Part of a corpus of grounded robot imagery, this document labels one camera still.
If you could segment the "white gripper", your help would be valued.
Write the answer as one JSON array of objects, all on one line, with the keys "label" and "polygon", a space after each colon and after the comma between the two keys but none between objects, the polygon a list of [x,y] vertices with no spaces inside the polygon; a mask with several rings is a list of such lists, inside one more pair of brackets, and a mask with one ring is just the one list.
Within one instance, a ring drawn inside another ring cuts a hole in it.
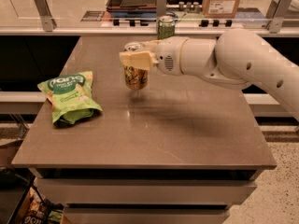
[{"label": "white gripper", "polygon": [[148,51],[124,51],[120,53],[120,60],[123,66],[147,71],[158,64],[163,73],[181,76],[180,53],[187,40],[187,37],[172,36],[162,41],[143,41],[141,49]]}]

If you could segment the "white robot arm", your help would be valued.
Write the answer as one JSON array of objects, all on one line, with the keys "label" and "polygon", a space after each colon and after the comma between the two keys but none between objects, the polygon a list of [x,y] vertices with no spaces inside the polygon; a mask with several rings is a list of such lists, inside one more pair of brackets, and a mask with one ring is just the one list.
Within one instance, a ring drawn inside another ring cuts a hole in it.
[{"label": "white robot arm", "polygon": [[227,89],[254,85],[299,119],[299,66],[251,31],[232,29],[219,38],[172,36],[131,42],[121,64],[172,76],[194,76]]}]

